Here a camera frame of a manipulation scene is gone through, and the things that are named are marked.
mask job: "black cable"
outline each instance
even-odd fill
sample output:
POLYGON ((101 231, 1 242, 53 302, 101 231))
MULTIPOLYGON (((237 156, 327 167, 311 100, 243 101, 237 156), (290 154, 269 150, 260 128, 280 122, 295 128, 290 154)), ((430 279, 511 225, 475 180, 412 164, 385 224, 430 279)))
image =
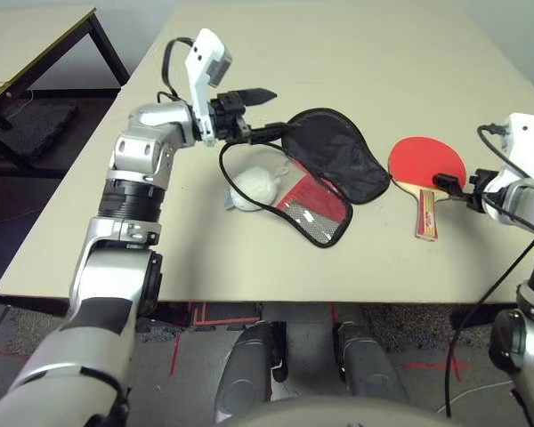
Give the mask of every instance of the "black cable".
POLYGON ((491 135, 497 133, 501 136, 504 136, 506 134, 506 129, 504 128, 504 126, 495 125, 494 123, 490 125, 480 125, 479 127, 477 127, 477 134, 479 135, 479 138, 481 138, 481 141, 484 143, 484 145, 486 145, 489 150, 492 151, 498 158, 500 158, 503 162, 512 167, 523 178, 530 178, 530 176, 525 173, 519 166, 517 166, 512 160, 506 157, 494 145, 492 145, 492 143, 487 139, 487 137, 484 136, 484 131, 490 133, 491 135))
POLYGON ((508 277, 508 275, 514 270, 514 268, 522 261, 524 256, 534 247, 534 239, 530 242, 528 246, 526 246, 526 249, 522 251, 522 253, 514 260, 514 262, 508 267, 508 269, 504 272, 504 274, 495 282, 493 286, 489 288, 487 292, 481 297, 481 299, 474 305, 474 307, 471 309, 471 311, 468 312, 468 314, 465 316, 457 330, 455 331, 455 334, 453 334, 453 339, 451 340, 451 344, 449 345, 449 350, 447 351, 447 360, 445 361, 445 414, 448 418, 451 417, 451 401, 450 401, 450 373, 451 373, 451 361, 453 359, 453 353, 455 352, 455 347, 457 345, 457 341, 459 339, 459 336, 461 335, 461 332, 463 329, 465 329, 465 326, 467 322, 469 321, 469 318, 482 306, 482 304, 489 298, 489 296, 500 286, 502 282, 505 281, 505 279, 508 277))
POLYGON ((522 224, 523 226, 529 228, 530 230, 534 232, 534 224, 524 220, 523 218, 521 218, 520 216, 512 212, 508 212, 506 209, 503 209, 502 207, 497 205, 495 202, 490 200, 489 197, 487 196, 487 193, 482 194, 482 200, 484 201, 484 203, 486 203, 487 205, 495 209, 499 214, 510 217, 510 219, 512 219, 513 221, 519 222, 520 224, 522 224))
MULTIPOLYGON (((283 220, 287 221, 289 224, 291 224, 299 233, 301 233, 303 236, 305 236, 311 243, 313 243, 315 246, 318 247, 331 247, 333 244, 335 244, 339 238, 343 235, 344 230, 346 227, 348 227, 348 224, 350 223, 350 220, 352 219, 352 206, 349 203, 345 203, 343 199, 338 196, 324 181, 318 179, 313 173, 309 174, 316 180, 316 182, 320 185, 322 185, 326 190, 330 191, 332 194, 338 198, 344 207, 346 208, 346 217, 344 218, 344 221, 338 225, 338 228, 335 230, 332 238, 327 243, 320 243, 317 239, 315 239, 313 236, 311 236, 309 233, 307 233, 303 227, 288 213, 285 213, 283 211, 280 211, 276 207, 273 207, 271 205, 266 205, 264 203, 258 202, 257 200, 253 200, 250 196, 248 196, 246 193, 244 193, 230 178, 227 171, 225 170, 225 166, 223 165, 223 155, 225 152, 230 149, 231 147, 235 145, 240 144, 247 144, 247 141, 236 141, 236 142, 228 142, 225 145, 223 145, 222 149, 220 150, 219 155, 219 163, 220 163, 220 170, 222 171, 223 178, 228 182, 228 184, 240 195, 242 196, 247 202, 252 203, 253 205, 259 206, 265 211, 271 212, 272 214, 277 215, 279 218, 282 218, 283 220)), ((267 147, 271 147, 273 149, 277 149, 278 151, 281 151, 285 156, 288 157, 287 152, 281 148, 279 145, 272 144, 270 142, 258 142, 254 145, 266 145, 267 147)))
POLYGON ((172 84, 170 83, 170 58, 172 56, 172 48, 174 47, 174 44, 176 42, 187 44, 189 47, 192 47, 194 45, 194 40, 189 37, 178 37, 173 40, 170 40, 165 47, 164 50, 164 58, 162 59, 162 69, 160 70, 160 75, 162 77, 162 83, 168 88, 168 91, 170 93, 166 92, 158 92, 157 93, 157 101, 160 102, 160 96, 165 95, 169 100, 171 101, 178 101, 180 98, 178 97, 178 92, 172 87, 172 84))

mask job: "red rubber paddle face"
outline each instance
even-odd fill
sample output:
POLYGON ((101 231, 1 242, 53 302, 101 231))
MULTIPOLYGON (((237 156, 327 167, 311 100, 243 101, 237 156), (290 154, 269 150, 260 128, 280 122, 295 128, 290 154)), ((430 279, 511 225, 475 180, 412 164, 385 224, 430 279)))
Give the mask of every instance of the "red rubber paddle face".
POLYGON ((388 166, 395 182, 419 187, 435 189, 433 177, 437 173, 456 176, 461 188, 466 182, 465 165, 457 152, 441 141, 424 136, 413 136, 395 144, 388 166))
POLYGON ((450 146, 433 138, 414 136, 398 142, 388 161, 393 181, 418 201, 416 237, 437 240, 435 202, 449 195, 433 184, 437 173, 457 177, 465 186, 466 170, 461 157, 450 146))

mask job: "robotic arm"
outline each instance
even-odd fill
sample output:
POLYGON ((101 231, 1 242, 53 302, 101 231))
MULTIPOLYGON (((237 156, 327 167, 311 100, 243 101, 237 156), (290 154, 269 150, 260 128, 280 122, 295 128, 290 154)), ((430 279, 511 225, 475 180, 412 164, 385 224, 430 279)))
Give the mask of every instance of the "robotic arm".
POLYGON ((174 153, 202 140, 280 137, 282 126, 252 130, 246 105, 276 96, 264 89, 206 100, 231 57, 208 29, 195 40, 186 67, 193 107, 184 101, 149 104, 129 117, 117 138, 98 215, 91 219, 70 291, 68 319, 39 345, 0 400, 0 426, 124 424, 126 375, 136 319, 156 305, 162 256, 160 205, 174 153))
MULTIPOLYGON (((534 233, 534 116, 514 113, 503 126, 480 126, 479 136, 490 147, 482 132, 502 136, 505 158, 500 171, 478 169, 471 177, 472 194, 463 193, 457 179, 446 175, 437 175, 435 183, 471 209, 534 233)), ((517 309, 498 314, 489 355, 510 375, 515 397, 534 425, 534 271, 518 286, 516 301, 517 309)))
MULTIPOLYGON (((158 299, 162 256, 150 247, 160 236, 160 206, 174 153, 196 141, 274 141, 287 129, 285 124, 251 129, 243 119, 246 106, 276 96, 270 91, 221 93, 207 102, 206 86, 216 87, 230 64, 222 42, 203 29, 186 60, 193 106, 181 100, 148 104, 129 117, 110 160, 98 215, 89 223, 67 321, 42 341, 0 400, 0 426, 125 423, 135 322, 158 299)), ((499 222, 524 228, 528 223, 534 231, 534 133, 523 137, 520 116, 512 115, 502 129, 509 158, 530 179, 507 166, 500 173, 479 170, 472 195, 456 188, 453 194, 499 222)), ((534 124, 534 117, 521 118, 534 124)), ((450 177, 441 180, 440 187, 455 184, 450 177)), ((518 310, 497 318, 490 354, 513 378, 534 422, 534 273, 520 286, 518 303, 518 310)))

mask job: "floor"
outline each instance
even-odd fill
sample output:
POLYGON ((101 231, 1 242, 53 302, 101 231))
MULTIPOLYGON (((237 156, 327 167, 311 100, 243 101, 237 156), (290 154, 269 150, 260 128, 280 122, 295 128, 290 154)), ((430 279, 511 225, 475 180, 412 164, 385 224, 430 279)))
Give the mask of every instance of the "floor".
MULTIPOLYGON (((72 101, 79 105, 79 114, 55 148, 39 160, 41 165, 70 165, 110 105, 109 100, 72 101)), ((56 180, 0 178, 0 275, 56 185, 56 180), (12 217, 19 218, 3 221, 12 217)), ((274 399, 346 393, 337 374, 331 337, 336 308, 342 312, 343 307, 336 305, 333 309, 329 303, 264 304, 264 319, 287 322, 289 377, 282 384, 273 384, 274 399)), ((437 411, 443 403, 442 369, 450 337, 447 315, 453 309, 356 304, 346 307, 346 312, 372 313, 375 335, 389 351, 411 402, 437 411)), ((59 324, 58 318, 0 305, 0 397, 40 340, 59 324)), ((453 396, 508 380, 487 356, 488 329, 479 328, 468 334, 457 348, 453 396)), ((210 425, 215 390, 238 336, 239 331, 226 326, 208 332, 188 329, 181 333, 154 326, 148 333, 139 334, 131 366, 132 409, 128 424, 210 425)), ((464 396, 453 406, 454 417, 469 426, 527 425, 509 395, 510 388, 510 384, 496 386, 464 396)))

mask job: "cable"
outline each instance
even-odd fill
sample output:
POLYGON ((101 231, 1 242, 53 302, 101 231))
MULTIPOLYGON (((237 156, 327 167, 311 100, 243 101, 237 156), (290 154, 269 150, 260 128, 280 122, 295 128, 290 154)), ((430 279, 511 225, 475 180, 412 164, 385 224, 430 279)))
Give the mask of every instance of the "cable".
POLYGON ((514 270, 514 268, 522 261, 522 259, 526 256, 528 252, 534 247, 534 238, 530 242, 528 246, 526 246, 526 249, 522 251, 522 253, 514 260, 514 262, 508 267, 508 269, 504 272, 504 274, 498 278, 498 280, 495 282, 493 286, 489 288, 487 292, 481 297, 481 299, 474 305, 474 307, 467 313, 461 324, 458 326, 457 330, 453 334, 453 339, 451 340, 451 344, 449 345, 449 349, 447 351, 447 360, 445 361, 445 414, 448 418, 451 417, 451 401, 450 401, 450 372, 451 372, 451 360, 453 359, 453 353, 455 352, 455 347, 457 346, 457 341, 459 339, 459 336, 461 335, 461 332, 463 329, 465 329, 465 325, 469 321, 469 318, 482 306, 482 304, 489 298, 489 296, 500 286, 502 282, 505 281, 505 279, 508 277, 508 275, 514 270))
MULTIPOLYGON (((288 213, 285 213, 285 212, 283 212, 283 211, 281 211, 281 210, 279 210, 276 207, 273 207, 271 205, 266 205, 264 203, 261 203, 261 202, 258 202, 256 200, 253 200, 250 196, 248 196, 246 193, 244 193, 243 190, 241 190, 235 184, 235 182, 233 182, 233 180, 230 178, 230 176, 228 175, 227 171, 225 170, 225 166, 223 164, 223 155, 231 147, 233 147, 235 145, 247 144, 247 143, 248 143, 247 141, 228 142, 225 145, 223 145, 222 149, 220 150, 220 156, 218 158, 218 161, 219 161, 219 164, 220 164, 220 170, 222 171, 223 178, 228 182, 228 184, 240 196, 242 196, 247 202, 252 203, 252 204, 254 204, 256 206, 259 206, 262 209, 264 209, 265 211, 271 212, 272 214, 277 215, 279 218, 287 221, 299 233, 301 233, 303 236, 305 236, 315 246, 318 246, 318 247, 331 247, 332 245, 334 245, 338 241, 338 239, 342 236, 345 228, 348 227, 348 224, 350 223, 350 220, 352 219, 352 206, 350 204, 345 203, 343 201, 343 199, 340 196, 338 196, 324 181, 319 180, 313 173, 308 171, 308 169, 305 166, 303 166, 303 167, 305 167, 307 172, 312 176, 312 178, 314 178, 317 181, 317 183, 322 185, 326 190, 332 192, 343 203, 343 205, 344 205, 344 207, 346 209, 346 218, 344 219, 343 222, 340 223, 338 228, 335 230, 332 238, 327 243, 320 243, 316 238, 314 238, 306 230, 304 230, 303 227, 301 227, 301 225, 292 216, 290 216, 288 213)), ((266 145, 267 147, 271 147, 273 149, 277 149, 278 151, 281 151, 283 154, 285 154, 285 156, 288 157, 287 152, 283 148, 281 148, 278 145, 272 144, 270 142, 257 142, 254 145, 266 145)))
POLYGON ((31 93, 31 96, 29 97, 29 101, 26 101, 26 102, 24 102, 23 104, 21 104, 21 105, 18 107, 18 109, 16 109, 16 111, 14 111, 13 113, 11 113, 11 115, 8 116, 8 117, 6 118, 6 120, 10 120, 10 119, 12 119, 12 118, 18 116, 18 115, 21 113, 21 111, 22 111, 24 108, 26 108, 26 106, 27 106, 30 102, 32 102, 32 101, 34 100, 34 91, 33 91, 32 89, 30 89, 29 92, 31 93))
POLYGON ((520 224, 522 224, 523 226, 527 227, 528 229, 530 229, 530 230, 532 230, 534 232, 534 224, 524 220, 523 218, 521 218, 520 216, 516 215, 515 213, 508 212, 506 209, 503 209, 502 207, 500 207, 499 205, 494 203, 492 200, 490 200, 489 197, 487 196, 487 194, 489 194, 489 193, 483 193, 482 194, 482 201, 484 203, 486 203, 487 205, 492 207, 499 214, 506 215, 506 216, 510 217, 510 219, 512 219, 512 220, 514 220, 516 222, 519 222, 520 224))
POLYGON ((20 215, 13 216, 11 218, 4 218, 3 220, 0 220, 0 224, 3 223, 3 222, 19 220, 19 218, 23 218, 24 216, 35 214, 37 212, 42 212, 43 210, 44 210, 43 207, 38 207, 37 209, 32 209, 31 211, 27 211, 25 213, 21 213, 20 215))
POLYGON ((170 93, 166 93, 163 91, 160 91, 157 93, 157 101, 160 102, 160 96, 165 95, 170 101, 178 101, 180 97, 178 97, 178 92, 172 87, 172 84, 170 83, 170 76, 169 76, 169 68, 170 68, 170 58, 172 56, 172 48, 174 47, 174 44, 176 42, 187 44, 189 47, 192 47, 194 45, 194 40, 189 37, 178 37, 173 40, 170 40, 166 44, 166 48, 164 50, 164 57, 162 59, 162 69, 160 70, 160 75, 162 77, 162 83, 168 88, 168 91, 170 93))
MULTIPOLYGON (((474 387, 473 389, 470 389, 470 390, 467 390, 467 391, 463 391, 461 394, 456 395, 453 399, 451 399, 449 401, 449 403, 451 405, 453 405, 455 402, 457 402, 459 399, 463 398, 467 394, 471 394, 471 393, 474 393, 476 391, 493 389, 493 388, 498 387, 500 385, 507 385, 507 384, 512 384, 512 383, 513 383, 512 380, 508 380, 508 381, 503 381, 501 383, 494 383, 494 384, 489 384, 489 385, 482 385, 480 387, 474 387)), ((443 409, 445 409, 445 405, 443 405, 442 407, 437 409, 437 411, 435 411, 435 412, 437 412, 437 414, 439 414, 440 412, 443 411, 443 409)))
POLYGON ((506 129, 503 126, 499 126, 499 125, 495 125, 494 123, 491 123, 490 125, 480 125, 479 127, 477 127, 477 134, 479 135, 479 138, 481 138, 481 141, 484 143, 484 145, 486 145, 489 148, 489 150, 492 151, 498 158, 500 158, 503 162, 505 162, 507 165, 512 167, 523 178, 530 178, 530 176, 527 173, 525 173, 519 166, 517 166, 507 156, 505 156, 494 145, 492 145, 492 143, 482 133, 483 131, 486 131, 490 133, 491 135, 494 135, 495 133, 499 135, 505 135, 506 129))

